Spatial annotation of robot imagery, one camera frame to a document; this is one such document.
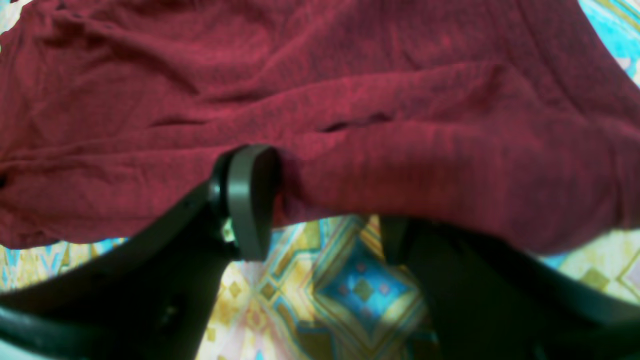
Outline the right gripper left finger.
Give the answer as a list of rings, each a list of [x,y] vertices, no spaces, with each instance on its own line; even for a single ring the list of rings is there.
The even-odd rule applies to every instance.
[[[104,255],[1,296],[3,360],[192,360],[226,268],[270,250],[278,152],[247,145]]]

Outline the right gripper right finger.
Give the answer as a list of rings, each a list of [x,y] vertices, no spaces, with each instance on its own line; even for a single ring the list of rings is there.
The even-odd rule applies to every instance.
[[[391,265],[416,278],[445,360],[637,360],[639,307],[493,237],[380,218]]]

